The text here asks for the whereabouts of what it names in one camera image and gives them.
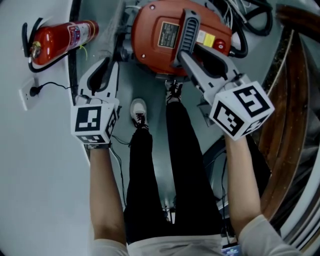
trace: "wall outlet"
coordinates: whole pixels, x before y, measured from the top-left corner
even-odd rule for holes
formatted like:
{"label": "wall outlet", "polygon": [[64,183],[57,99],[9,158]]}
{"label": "wall outlet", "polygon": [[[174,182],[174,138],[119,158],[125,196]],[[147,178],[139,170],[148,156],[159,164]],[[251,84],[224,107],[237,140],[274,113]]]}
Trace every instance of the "wall outlet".
{"label": "wall outlet", "polygon": [[19,90],[20,99],[25,111],[32,109],[39,101],[39,95],[34,97],[30,96],[30,89],[34,86],[36,86],[36,81],[32,78]]}

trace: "white sneaker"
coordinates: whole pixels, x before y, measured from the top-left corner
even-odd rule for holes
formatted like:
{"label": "white sneaker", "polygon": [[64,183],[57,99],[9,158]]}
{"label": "white sneaker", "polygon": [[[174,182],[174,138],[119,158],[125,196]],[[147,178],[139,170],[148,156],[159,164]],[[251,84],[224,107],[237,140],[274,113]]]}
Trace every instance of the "white sneaker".
{"label": "white sneaker", "polygon": [[149,129],[147,120],[147,105],[142,98],[135,98],[132,101],[130,113],[133,124],[137,129]]}
{"label": "white sneaker", "polygon": [[166,104],[171,102],[181,102],[182,82],[165,81],[166,87]]}

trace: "fire extinguisher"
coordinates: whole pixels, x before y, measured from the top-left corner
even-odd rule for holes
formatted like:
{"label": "fire extinguisher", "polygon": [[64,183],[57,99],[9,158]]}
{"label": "fire extinguisher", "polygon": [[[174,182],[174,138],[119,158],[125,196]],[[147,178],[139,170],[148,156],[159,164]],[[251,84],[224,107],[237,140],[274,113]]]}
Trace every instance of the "fire extinguisher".
{"label": "fire extinguisher", "polygon": [[[30,38],[27,37],[28,24],[22,26],[24,56],[28,58],[29,69],[33,73],[42,72],[79,49],[99,33],[99,26],[93,20],[68,22],[38,28],[42,18],[34,24]],[[34,68],[33,63],[43,66]]]}

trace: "forearm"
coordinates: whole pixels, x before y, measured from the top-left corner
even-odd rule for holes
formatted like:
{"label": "forearm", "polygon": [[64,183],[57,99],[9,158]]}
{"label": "forearm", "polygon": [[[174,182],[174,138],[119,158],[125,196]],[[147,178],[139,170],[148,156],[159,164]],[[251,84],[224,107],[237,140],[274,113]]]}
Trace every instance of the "forearm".
{"label": "forearm", "polygon": [[261,214],[260,196],[247,139],[225,136],[228,166],[228,203],[231,224],[239,236]]}
{"label": "forearm", "polygon": [[90,213],[95,240],[126,245],[123,208],[108,149],[90,152]]}

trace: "floor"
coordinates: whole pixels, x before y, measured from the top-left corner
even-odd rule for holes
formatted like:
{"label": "floor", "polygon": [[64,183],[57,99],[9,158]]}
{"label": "floor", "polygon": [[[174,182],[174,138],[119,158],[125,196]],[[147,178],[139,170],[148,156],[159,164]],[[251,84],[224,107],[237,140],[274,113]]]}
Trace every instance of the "floor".
{"label": "floor", "polygon": [[[88,59],[84,51],[77,52],[78,80],[95,62],[109,54],[107,40],[112,30],[116,9],[120,1],[83,0],[80,7],[79,20],[93,19],[99,23],[100,32],[97,39],[86,46]],[[253,20],[257,25],[264,22],[264,17]],[[278,47],[282,28],[275,22],[271,34],[263,39],[250,38],[249,55],[245,59],[234,59],[241,72],[245,72],[253,81],[262,83],[269,70],[273,56]],[[130,104],[134,98],[140,97],[146,101],[150,133],[153,136],[153,165],[158,183],[160,199],[163,205],[172,206],[175,197],[175,186],[170,162],[168,135],[166,128],[165,85],[137,66],[130,63],[120,64],[119,91],[117,95],[122,106],[120,119],[113,134],[129,142],[135,128],[130,117]],[[221,136],[222,131],[213,125],[208,127],[197,104],[200,103],[201,93],[189,82],[182,91],[182,103],[186,107],[202,153]],[[130,149],[113,141],[114,150],[122,159],[124,186],[129,184],[129,153]],[[121,188],[121,176],[115,159],[112,160],[115,178]]]}

